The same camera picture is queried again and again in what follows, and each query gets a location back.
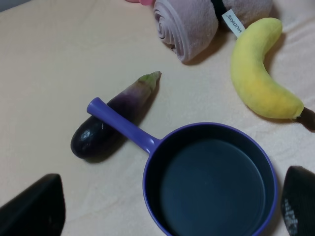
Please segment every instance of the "towel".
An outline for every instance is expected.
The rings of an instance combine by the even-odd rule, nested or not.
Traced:
[[[154,17],[161,41],[185,63],[209,46],[224,12],[232,9],[246,25],[271,8],[272,0],[156,0]]]

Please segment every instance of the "purple pan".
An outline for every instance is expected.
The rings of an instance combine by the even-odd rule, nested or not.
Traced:
[[[219,123],[195,123],[163,139],[144,132],[95,98],[87,112],[149,154],[147,209],[167,236],[257,236],[277,202],[277,179],[263,149]]]

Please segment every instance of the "banana stem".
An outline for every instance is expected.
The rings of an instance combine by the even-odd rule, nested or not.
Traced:
[[[301,115],[296,121],[304,125],[308,130],[315,131],[315,112],[308,108],[304,108]]]

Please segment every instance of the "banana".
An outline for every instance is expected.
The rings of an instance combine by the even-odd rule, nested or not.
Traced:
[[[255,113],[266,118],[296,119],[304,110],[303,102],[274,81],[263,64],[265,54],[281,33],[278,19],[263,18],[252,23],[235,44],[231,77],[241,100]]]

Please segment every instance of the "cream fabric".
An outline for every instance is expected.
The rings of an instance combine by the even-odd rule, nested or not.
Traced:
[[[276,0],[275,7],[285,40],[268,54],[266,67],[315,110],[314,1]],[[140,125],[145,131],[162,138],[188,123],[221,122],[264,148],[281,184],[290,165],[315,172],[314,133],[261,119],[238,98],[229,74],[235,40],[219,31],[193,65],[183,65],[158,38],[151,7],[124,0],[32,0],[2,12],[0,204],[43,175],[59,173],[64,236],[162,236],[142,197],[145,152],[128,141],[106,161],[88,163],[70,150],[94,97],[108,101],[156,70],[163,75]],[[275,217],[265,235],[287,236],[282,218]]]

